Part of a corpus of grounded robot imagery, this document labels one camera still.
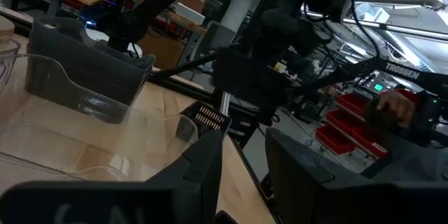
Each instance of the human hand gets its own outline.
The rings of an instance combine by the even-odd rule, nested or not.
[[[398,126],[407,128],[414,117],[415,105],[404,95],[391,90],[381,95],[377,110],[392,112],[398,120]]]

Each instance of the green light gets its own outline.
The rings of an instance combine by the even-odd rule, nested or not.
[[[378,91],[381,91],[381,90],[383,90],[383,86],[380,85],[380,84],[376,84],[375,85],[375,89],[378,90]]]

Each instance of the floor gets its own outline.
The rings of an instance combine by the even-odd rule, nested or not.
[[[207,74],[196,73],[193,75],[192,72],[185,71],[183,73],[180,73],[179,76],[202,85],[204,89],[209,92],[212,92],[214,89],[213,85],[211,84],[211,77]],[[244,104],[244,102],[239,100],[237,101],[234,97],[232,97],[232,101],[238,103],[241,102]],[[289,116],[280,110],[277,110],[276,114],[280,117],[280,122],[274,123],[272,125],[274,128],[282,131],[284,134],[287,134],[288,136],[292,137],[302,144],[305,144],[308,139],[312,138],[314,130],[316,129],[316,124],[307,124],[305,122],[299,121],[293,116]],[[251,139],[243,149],[243,153],[245,154],[249,164],[252,166],[252,170],[255,172],[258,180],[263,179],[263,177],[268,173],[264,137],[266,128],[266,126],[261,125],[260,129],[255,131],[255,133],[252,135]],[[317,152],[320,151],[320,145],[316,141],[312,142],[310,148]],[[334,160],[333,157],[331,157],[327,153],[325,153],[324,156],[331,160]]]

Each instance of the person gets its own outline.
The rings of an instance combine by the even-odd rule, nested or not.
[[[415,114],[412,101],[396,90],[379,98],[376,110],[392,113],[401,128],[409,128]],[[387,134],[381,145],[392,155],[393,161],[372,179],[376,182],[391,181],[448,181],[448,151],[422,147],[393,134]]]

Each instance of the transparent plastic container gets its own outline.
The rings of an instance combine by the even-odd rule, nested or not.
[[[145,181],[197,140],[187,117],[130,108],[73,83],[55,60],[16,49],[0,52],[0,195],[25,181]],[[48,74],[30,92],[28,67],[36,61]],[[75,107],[73,93],[82,94]],[[110,123],[105,111],[125,117]]]

